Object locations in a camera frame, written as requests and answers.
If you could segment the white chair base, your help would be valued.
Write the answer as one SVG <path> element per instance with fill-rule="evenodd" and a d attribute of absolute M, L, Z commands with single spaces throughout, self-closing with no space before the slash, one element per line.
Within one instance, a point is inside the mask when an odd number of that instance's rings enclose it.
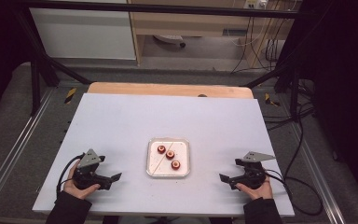
<path fill-rule="evenodd" d="M 181 48 L 186 46 L 184 39 L 180 35 L 155 35 L 155 38 L 165 43 L 179 45 Z"/>

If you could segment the black horizontal frame bar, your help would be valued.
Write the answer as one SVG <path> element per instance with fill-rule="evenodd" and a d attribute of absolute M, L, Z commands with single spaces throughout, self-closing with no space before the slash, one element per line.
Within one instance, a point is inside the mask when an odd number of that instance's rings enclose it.
<path fill-rule="evenodd" d="M 222 7 L 189 7 L 189 6 L 168 6 L 168 5 L 52 1 L 52 0 L 17 0 L 17 3 L 25 7 L 49 8 L 49 9 L 211 15 L 211 16 L 278 18 L 278 19 L 297 19 L 300 17 L 300 14 L 296 12 L 275 11 L 275 10 L 265 10 L 265 9 L 251 10 L 251 9 L 222 8 Z"/>

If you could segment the aluminium floor rail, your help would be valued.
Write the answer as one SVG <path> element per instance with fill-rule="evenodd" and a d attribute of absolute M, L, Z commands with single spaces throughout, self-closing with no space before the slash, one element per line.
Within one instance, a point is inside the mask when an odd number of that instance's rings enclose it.
<path fill-rule="evenodd" d="M 43 97 L 40 101 L 41 106 L 36 110 L 35 114 L 27 120 L 27 123 L 22 129 L 20 136 L 17 138 L 15 144 L 9 151 L 3 164 L 0 166 L 0 192 L 5 185 L 15 164 L 17 163 L 17 160 L 21 156 L 21 153 L 26 147 L 30 137 L 32 136 L 34 129 L 44 115 L 50 102 L 51 96 L 54 92 L 55 88 L 48 88 L 43 94 Z"/>
<path fill-rule="evenodd" d="M 293 132 L 296 134 L 297 140 L 299 141 L 299 151 L 308 168 L 314 187 L 316 188 L 317 192 L 321 197 L 324 211 L 327 214 L 330 223 L 346 224 L 345 218 L 341 213 L 336 199 L 330 187 L 328 186 L 326 179 L 324 178 L 324 174 L 311 153 L 309 144 L 305 139 L 305 135 L 301 130 L 300 125 L 298 123 L 293 123 L 292 129 Z"/>

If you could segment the person's right hand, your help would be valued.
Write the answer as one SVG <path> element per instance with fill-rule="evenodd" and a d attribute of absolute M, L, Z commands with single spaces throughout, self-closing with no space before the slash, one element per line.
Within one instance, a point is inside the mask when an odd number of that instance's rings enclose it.
<path fill-rule="evenodd" d="M 237 183 L 235 187 L 238 190 L 246 193 L 253 201 L 260 198 L 263 199 L 273 198 L 272 187 L 270 185 L 270 181 L 268 177 L 264 180 L 264 182 L 258 189 L 251 189 L 243 185 L 242 183 Z"/>

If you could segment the thin wooden skewer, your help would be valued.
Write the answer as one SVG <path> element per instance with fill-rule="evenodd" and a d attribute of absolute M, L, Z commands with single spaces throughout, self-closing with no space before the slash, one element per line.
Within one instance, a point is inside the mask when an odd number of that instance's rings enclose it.
<path fill-rule="evenodd" d="M 172 142 L 150 142 L 147 152 L 147 162 L 146 162 L 146 171 L 150 175 L 155 175 L 159 166 L 166 160 L 166 152 L 171 148 Z M 164 151 L 160 153 L 158 151 L 159 147 L 163 147 Z"/>

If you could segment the light wooden desk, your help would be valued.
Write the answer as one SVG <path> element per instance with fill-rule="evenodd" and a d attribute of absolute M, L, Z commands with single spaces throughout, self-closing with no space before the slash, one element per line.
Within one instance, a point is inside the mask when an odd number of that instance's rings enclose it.
<path fill-rule="evenodd" d="M 245 0 L 127 0 L 130 4 L 189 7 L 244 8 Z M 267 10 L 296 12 L 302 0 L 268 0 Z M 290 19 L 269 19 L 232 16 L 186 15 L 163 13 L 130 14 L 135 54 L 142 60 L 148 35 L 226 36 L 245 50 L 249 66 L 261 64 L 262 48 L 270 40 L 284 40 L 292 28 Z"/>

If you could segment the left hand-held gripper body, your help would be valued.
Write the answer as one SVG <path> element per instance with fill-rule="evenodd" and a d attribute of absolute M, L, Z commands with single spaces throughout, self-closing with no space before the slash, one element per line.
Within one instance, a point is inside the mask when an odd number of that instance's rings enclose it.
<path fill-rule="evenodd" d="M 105 156 L 98 156 L 92 148 L 82 156 L 73 175 L 79 189 L 86 189 L 94 184 L 99 184 L 101 187 L 103 183 L 112 183 L 110 177 L 96 174 L 97 168 L 104 159 Z"/>

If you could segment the square metal tray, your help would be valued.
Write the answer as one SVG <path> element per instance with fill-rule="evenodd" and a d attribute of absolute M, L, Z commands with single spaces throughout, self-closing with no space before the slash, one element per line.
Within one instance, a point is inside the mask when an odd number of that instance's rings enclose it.
<path fill-rule="evenodd" d="M 184 177 L 190 172 L 190 147 L 186 139 L 181 138 L 152 138 L 150 142 L 172 142 L 172 146 L 169 150 L 172 150 L 175 155 L 172 160 L 166 160 L 159 166 L 157 173 L 155 175 L 150 175 L 158 178 L 176 178 Z M 172 161 L 179 161 L 181 166 L 178 170 L 173 170 L 171 167 Z"/>

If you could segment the person's left hand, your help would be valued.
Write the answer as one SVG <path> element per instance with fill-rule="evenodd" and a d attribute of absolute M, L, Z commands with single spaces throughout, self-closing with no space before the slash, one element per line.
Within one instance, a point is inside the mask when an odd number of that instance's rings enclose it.
<path fill-rule="evenodd" d="M 91 193 L 95 192 L 100 188 L 99 184 L 94 184 L 86 189 L 79 189 L 76 186 L 75 181 L 73 180 L 73 175 L 75 173 L 76 167 L 79 164 L 79 161 L 71 167 L 69 174 L 67 176 L 67 181 L 63 184 L 63 191 L 78 198 L 79 200 L 85 200 Z"/>

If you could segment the white power strip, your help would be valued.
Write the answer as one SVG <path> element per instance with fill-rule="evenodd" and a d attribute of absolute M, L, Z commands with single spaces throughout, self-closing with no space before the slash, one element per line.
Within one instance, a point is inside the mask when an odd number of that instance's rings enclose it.
<path fill-rule="evenodd" d="M 247 9 L 266 9 L 269 0 L 245 0 L 244 8 Z"/>

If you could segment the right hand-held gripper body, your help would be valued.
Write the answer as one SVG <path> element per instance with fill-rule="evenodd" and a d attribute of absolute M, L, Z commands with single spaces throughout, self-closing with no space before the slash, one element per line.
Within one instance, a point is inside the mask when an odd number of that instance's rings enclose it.
<path fill-rule="evenodd" d="M 262 161 L 274 160 L 272 155 L 249 151 L 242 159 L 235 163 L 243 168 L 244 174 L 234 178 L 234 184 L 241 183 L 250 189 L 258 189 L 266 179 L 266 172 Z"/>

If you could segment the white cabinet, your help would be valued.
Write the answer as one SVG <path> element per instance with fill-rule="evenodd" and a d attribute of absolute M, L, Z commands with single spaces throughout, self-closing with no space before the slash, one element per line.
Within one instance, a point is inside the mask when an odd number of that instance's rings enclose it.
<path fill-rule="evenodd" d="M 42 8 L 31 13 L 51 57 L 135 59 L 128 13 Z"/>

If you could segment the light wooden table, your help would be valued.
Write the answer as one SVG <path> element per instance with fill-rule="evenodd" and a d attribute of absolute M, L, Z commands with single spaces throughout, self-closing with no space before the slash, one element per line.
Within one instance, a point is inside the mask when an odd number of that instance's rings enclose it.
<path fill-rule="evenodd" d="M 94 82 L 89 85 L 88 93 L 168 95 L 213 98 L 253 99 L 249 88 L 219 85 L 178 85 L 153 83 Z"/>

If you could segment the black diagonal frame strut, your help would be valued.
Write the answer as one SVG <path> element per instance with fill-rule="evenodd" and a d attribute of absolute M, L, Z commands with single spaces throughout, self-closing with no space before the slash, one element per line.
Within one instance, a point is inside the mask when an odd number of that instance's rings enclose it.
<path fill-rule="evenodd" d="M 20 25 L 21 34 L 25 37 L 25 46 L 28 49 L 32 60 L 40 66 L 39 72 L 48 86 L 58 86 L 60 79 L 56 74 L 56 69 L 74 78 L 82 84 L 89 85 L 91 81 L 82 77 L 75 71 L 54 60 L 46 53 L 43 44 L 38 36 L 37 29 L 31 17 L 26 13 L 27 8 L 14 8 L 12 13 Z"/>
<path fill-rule="evenodd" d="M 286 65 L 280 65 L 278 67 L 276 67 L 274 70 L 266 73 L 264 76 L 262 77 L 259 77 L 247 84 L 244 85 L 245 88 L 248 88 L 248 89 L 252 89 L 256 86 L 258 86 L 259 84 L 262 84 L 264 83 L 265 81 L 273 78 L 273 77 L 278 77 L 278 76 L 281 76 L 284 72 L 286 71 L 289 71 L 289 70 L 293 70 L 295 67 L 293 65 L 289 65 L 289 64 L 286 64 Z"/>

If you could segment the black upright frame post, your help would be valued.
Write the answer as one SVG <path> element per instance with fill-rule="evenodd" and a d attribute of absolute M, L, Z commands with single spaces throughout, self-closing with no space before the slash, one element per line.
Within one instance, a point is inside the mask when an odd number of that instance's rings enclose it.
<path fill-rule="evenodd" d="M 34 116 L 40 107 L 40 80 L 37 61 L 31 61 L 31 80 L 32 80 L 32 112 Z"/>
<path fill-rule="evenodd" d="M 299 73 L 297 70 L 295 70 L 293 73 L 292 86 L 291 86 L 291 99 L 290 99 L 290 115 L 294 122 L 298 121 L 298 114 L 297 114 L 298 81 L 299 81 Z"/>

